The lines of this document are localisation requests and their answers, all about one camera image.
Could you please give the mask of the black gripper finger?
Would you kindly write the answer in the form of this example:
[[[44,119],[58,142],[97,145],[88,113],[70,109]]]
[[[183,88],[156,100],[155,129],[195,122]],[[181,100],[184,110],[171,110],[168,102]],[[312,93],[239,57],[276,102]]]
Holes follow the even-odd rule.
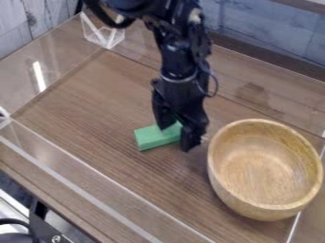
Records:
[[[176,122],[176,119],[168,109],[168,106],[164,103],[163,97],[156,90],[152,91],[152,111],[156,120],[156,125],[160,128],[160,130],[164,130]]]
[[[180,146],[181,150],[187,152],[201,143],[201,137],[207,132],[207,123],[184,123],[180,131]]]

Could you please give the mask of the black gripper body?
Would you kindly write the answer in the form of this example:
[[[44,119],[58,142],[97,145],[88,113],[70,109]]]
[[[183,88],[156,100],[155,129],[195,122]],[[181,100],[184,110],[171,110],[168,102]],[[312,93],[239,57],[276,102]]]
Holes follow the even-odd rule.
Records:
[[[164,103],[176,119],[184,123],[208,123],[203,101],[208,88],[208,74],[193,70],[188,74],[175,76],[165,71],[151,83],[153,90],[161,95]]]

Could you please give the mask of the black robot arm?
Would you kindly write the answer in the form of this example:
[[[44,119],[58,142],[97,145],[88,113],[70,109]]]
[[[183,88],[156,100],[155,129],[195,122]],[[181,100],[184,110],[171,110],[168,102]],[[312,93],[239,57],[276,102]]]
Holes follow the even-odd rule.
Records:
[[[84,0],[90,12],[111,28],[141,21],[152,32],[161,55],[160,77],[153,79],[152,111],[157,127],[181,125],[180,147],[201,142],[208,126],[204,99],[214,95],[207,57],[211,41],[197,0]]]

